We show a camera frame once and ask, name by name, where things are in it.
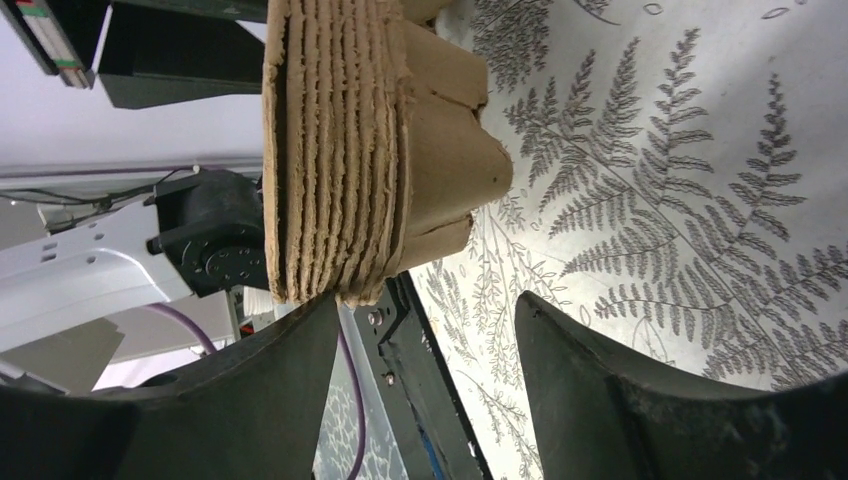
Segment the brown cardboard cup carrier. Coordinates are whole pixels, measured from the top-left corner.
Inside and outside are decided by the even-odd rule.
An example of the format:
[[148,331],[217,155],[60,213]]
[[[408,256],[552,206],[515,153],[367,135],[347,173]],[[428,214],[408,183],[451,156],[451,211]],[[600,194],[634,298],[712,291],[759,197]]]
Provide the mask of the brown cardboard cup carrier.
[[372,305],[463,250],[513,166],[481,125],[485,60],[426,27],[442,1],[272,1],[263,62],[268,282]]

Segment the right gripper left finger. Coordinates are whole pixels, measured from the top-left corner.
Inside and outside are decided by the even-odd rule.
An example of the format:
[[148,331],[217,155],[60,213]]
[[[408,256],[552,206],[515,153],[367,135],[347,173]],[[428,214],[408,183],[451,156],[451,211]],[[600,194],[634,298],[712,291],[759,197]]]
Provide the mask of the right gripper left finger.
[[135,388],[3,387],[5,479],[308,479],[339,316],[326,294]]

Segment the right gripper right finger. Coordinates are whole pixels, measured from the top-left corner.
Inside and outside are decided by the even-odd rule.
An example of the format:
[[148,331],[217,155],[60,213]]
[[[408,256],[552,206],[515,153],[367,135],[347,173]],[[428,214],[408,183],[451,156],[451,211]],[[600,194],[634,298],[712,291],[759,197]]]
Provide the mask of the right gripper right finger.
[[547,479],[843,479],[847,378],[782,392],[709,380],[532,292],[515,333]]

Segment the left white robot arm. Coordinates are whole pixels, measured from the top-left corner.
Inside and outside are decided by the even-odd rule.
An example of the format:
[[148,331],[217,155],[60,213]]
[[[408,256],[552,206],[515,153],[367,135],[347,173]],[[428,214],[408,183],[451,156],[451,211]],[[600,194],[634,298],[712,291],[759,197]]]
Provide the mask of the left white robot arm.
[[267,289],[256,182],[206,170],[86,225],[1,253],[1,348],[234,286]]

